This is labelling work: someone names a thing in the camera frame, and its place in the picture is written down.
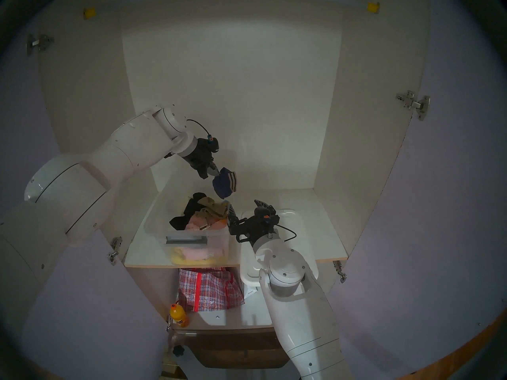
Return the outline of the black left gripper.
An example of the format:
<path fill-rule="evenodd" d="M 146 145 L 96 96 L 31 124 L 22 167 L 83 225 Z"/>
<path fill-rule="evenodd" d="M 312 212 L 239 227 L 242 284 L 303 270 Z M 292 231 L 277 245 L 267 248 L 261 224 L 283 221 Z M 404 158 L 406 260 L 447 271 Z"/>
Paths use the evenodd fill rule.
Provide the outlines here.
<path fill-rule="evenodd" d="M 214 153 L 214 139 L 195 139 L 196 147 L 186 156 L 186 161 L 192 168 L 198 170 L 202 179 L 211 176 L 219 176 L 220 172 L 215 163 L 212 163 Z"/>

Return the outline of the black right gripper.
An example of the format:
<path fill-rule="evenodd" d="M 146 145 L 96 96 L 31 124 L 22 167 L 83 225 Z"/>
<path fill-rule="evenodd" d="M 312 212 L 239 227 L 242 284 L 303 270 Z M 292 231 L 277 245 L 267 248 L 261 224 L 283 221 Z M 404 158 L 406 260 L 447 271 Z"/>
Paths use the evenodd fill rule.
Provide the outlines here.
<path fill-rule="evenodd" d="M 256 208 L 253 216 L 239 219 L 232 203 L 227 204 L 227 225 L 229 234 L 236 238 L 238 243 L 249 242 L 252 245 L 261 237 L 272 238 L 274 227 L 278 225 L 280 218 L 272 205 L 254 200 Z"/>

